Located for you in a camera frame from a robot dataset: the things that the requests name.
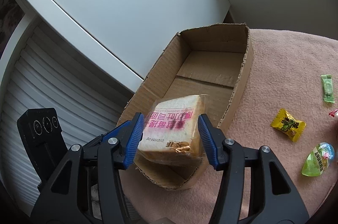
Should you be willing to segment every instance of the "yellow candy wrapper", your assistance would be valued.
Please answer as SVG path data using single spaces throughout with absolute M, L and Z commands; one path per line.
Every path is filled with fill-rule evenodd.
M 298 140 L 305 126 L 306 123 L 304 121 L 296 120 L 283 108 L 279 110 L 271 123 L 271 127 L 288 135 L 293 142 Z

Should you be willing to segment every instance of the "camera lens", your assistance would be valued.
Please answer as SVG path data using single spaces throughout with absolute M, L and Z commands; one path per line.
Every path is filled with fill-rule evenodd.
M 58 123 L 58 121 L 57 121 L 57 119 L 56 119 L 55 116 L 53 116 L 53 118 L 52 118 L 52 123 L 53 123 L 53 125 L 54 125 L 55 128 L 57 128 L 59 126 L 59 123 Z
M 48 117 L 43 118 L 43 126 L 47 132 L 52 132 L 52 123 L 50 123 L 50 119 Z
M 34 121 L 34 130 L 35 130 L 35 132 L 38 135 L 41 135 L 41 133 L 42 133 L 42 127 L 41 127 L 41 124 L 40 124 L 40 122 L 38 120 Z

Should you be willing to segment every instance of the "metal screw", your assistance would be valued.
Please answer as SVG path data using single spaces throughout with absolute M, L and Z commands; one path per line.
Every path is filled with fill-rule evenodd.
M 73 152 L 77 152 L 80 149 L 80 145 L 79 144 L 75 144 L 71 147 Z
M 115 137 L 112 137 L 112 138 L 109 138 L 109 139 L 108 139 L 108 143 L 109 143 L 109 144 L 116 144 L 117 141 L 118 141 L 118 139 L 115 138 Z
M 234 140 L 231 139 L 231 138 L 227 138 L 227 139 L 224 140 L 224 142 L 228 145 L 232 145 L 234 143 Z
M 262 146 L 262 151 L 265 152 L 265 153 L 268 153 L 270 152 L 270 148 L 268 146 Z

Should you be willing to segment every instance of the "plastic bread wrapper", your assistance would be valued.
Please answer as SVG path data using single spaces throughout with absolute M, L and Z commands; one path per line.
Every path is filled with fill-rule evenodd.
M 147 160 L 186 166 L 202 160 L 198 116 L 207 113 L 209 95 L 156 100 L 146 115 L 138 153 Z

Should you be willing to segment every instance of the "green candy wrapper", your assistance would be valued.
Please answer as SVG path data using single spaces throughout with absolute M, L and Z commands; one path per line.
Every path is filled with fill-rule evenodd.
M 333 84 L 331 74 L 322 74 L 323 98 L 325 102 L 334 103 Z

